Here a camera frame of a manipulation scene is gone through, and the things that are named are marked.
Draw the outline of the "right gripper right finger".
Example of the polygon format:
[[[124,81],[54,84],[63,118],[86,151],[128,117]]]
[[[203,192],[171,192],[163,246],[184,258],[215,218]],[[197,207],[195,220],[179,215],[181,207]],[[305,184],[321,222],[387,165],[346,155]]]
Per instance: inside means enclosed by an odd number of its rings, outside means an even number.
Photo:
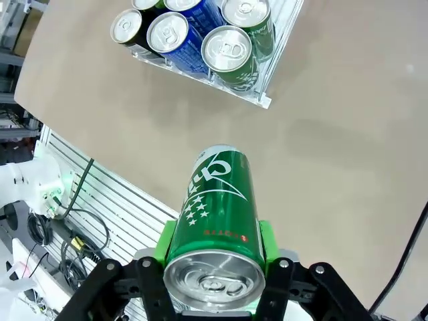
[[[271,224],[259,223],[266,259],[266,285],[257,305],[258,320],[283,320],[295,302],[311,320],[372,320],[338,272],[326,262],[304,267],[278,249]]]

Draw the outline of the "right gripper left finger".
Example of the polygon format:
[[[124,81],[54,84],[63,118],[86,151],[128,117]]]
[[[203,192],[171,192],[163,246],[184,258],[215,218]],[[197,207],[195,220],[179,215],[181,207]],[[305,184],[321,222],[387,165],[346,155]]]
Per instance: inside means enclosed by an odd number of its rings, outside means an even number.
[[[127,265],[103,259],[58,315],[59,320],[122,320],[126,306],[139,299],[147,320],[176,320],[163,282],[176,221],[167,221],[154,248],[138,250]]]

